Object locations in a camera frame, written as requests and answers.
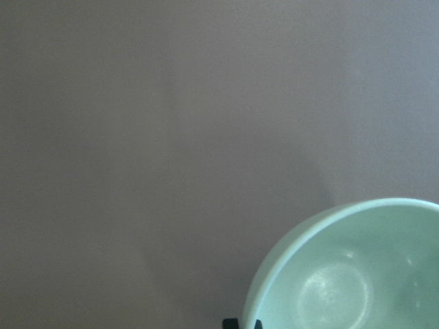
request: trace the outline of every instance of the mint green bowl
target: mint green bowl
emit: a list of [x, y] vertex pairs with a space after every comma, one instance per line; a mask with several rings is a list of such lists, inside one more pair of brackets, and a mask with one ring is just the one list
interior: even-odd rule
[[316, 215], [253, 279], [243, 329], [439, 328], [439, 206], [378, 199]]

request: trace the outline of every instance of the gray surface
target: gray surface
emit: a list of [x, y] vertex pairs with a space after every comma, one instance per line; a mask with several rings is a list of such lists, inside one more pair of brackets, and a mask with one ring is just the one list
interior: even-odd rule
[[219, 328], [299, 221], [439, 202], [436, 1], [0, 15], [2, 328]]

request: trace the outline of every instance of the bowl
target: bowl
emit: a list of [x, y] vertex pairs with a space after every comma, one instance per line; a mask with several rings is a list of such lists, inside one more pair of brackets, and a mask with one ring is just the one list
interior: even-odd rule
[[378, 199], [316, 215], [254, 277], [243, 329], [439, 328], [439, 206]]

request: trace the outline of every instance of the gray background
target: gray background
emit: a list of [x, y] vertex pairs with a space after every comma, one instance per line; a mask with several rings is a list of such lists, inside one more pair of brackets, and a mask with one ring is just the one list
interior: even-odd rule
[[220, 328], [334, 205], [439, 202], [437, 1], [2, 1], [0, 327]]

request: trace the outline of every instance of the bowl rim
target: bowl rim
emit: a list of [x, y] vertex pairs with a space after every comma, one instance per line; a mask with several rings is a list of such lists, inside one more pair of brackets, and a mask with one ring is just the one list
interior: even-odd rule
[[259, 313], [262, 302], [273, 282], [276, 280], [276, 277], [282, 268], [284, 268], [287, 261], [307, 243], [309, 239], [347, 216], [365, 210], [387, 206], [410, 206], [418, 209], [432, 210], [439, 214], [439, 205], [433, 202], [406, 197], [391, 197], [336, 206], [304, 220], [293, 227], [279, 240], [259, 266], [247, 294], [244, 313], [242, 315], [243, 329], [254, 328], [256, 320], [258, 320], [257, 314]]

